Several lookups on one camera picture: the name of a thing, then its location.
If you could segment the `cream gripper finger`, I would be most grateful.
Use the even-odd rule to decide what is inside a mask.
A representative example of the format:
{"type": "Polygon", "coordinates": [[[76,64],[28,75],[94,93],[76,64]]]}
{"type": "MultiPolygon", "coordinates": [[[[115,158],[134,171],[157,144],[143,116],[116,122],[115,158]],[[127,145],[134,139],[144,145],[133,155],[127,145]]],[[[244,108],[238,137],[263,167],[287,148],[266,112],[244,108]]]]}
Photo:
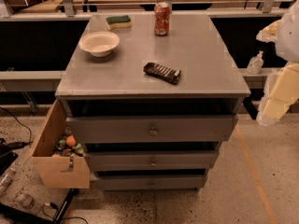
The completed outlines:
{"type": "Polygon", "coordinates": [[[264,27],[259,33],[256,35],[256,39],[269,43],[269,42],[277,42],[277,33],[278,33],[278,25],[279,20],[270,23],[268,26],[264,27]]]}
{"type": "Polygon", "coordinates": [[[299,99],[299,63],[271,72],[263,92],[256,120],[263,126],[276,124],[299,99]]]}

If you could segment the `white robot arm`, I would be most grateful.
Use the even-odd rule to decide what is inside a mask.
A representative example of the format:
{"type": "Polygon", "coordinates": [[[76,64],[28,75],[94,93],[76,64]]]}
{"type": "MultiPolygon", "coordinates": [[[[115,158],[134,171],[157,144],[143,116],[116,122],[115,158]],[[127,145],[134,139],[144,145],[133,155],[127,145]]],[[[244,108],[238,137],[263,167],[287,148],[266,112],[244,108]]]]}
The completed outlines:
{"type": "Polygon", "coordinates": [[[279,21],[263,28],[257,39],[274,41],[277,56],[287,62],[268,75],[263,88],[256,120],[268,126],[277,123],[299,99],[299,0],[279,21]]]}

